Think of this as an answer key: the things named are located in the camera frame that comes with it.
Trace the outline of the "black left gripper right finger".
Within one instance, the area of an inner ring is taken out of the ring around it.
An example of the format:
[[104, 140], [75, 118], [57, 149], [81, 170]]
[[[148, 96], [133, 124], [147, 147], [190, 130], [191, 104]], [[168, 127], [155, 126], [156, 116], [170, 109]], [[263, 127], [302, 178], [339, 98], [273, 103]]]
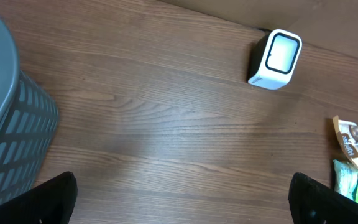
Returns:
[[297, 172], [288, 193], [291, 217], [302, 223], [358, 223], [358, 204]]

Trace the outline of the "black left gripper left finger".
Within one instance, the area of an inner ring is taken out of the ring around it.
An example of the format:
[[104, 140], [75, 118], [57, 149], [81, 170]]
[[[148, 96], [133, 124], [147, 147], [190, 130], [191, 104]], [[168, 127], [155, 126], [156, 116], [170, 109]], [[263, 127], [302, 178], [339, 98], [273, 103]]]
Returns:
[[78, 195], [72, 172], [64, 172], [0, 205], [0, 223], [67, 224]]

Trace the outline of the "beige nut snack pouch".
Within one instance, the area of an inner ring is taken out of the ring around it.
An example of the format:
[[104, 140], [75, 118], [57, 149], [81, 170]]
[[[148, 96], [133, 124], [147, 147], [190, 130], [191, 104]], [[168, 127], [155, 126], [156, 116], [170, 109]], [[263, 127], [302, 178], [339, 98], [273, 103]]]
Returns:
[[358, 123], [333, 118], [334, 130], [342, 152], [358, 169]]

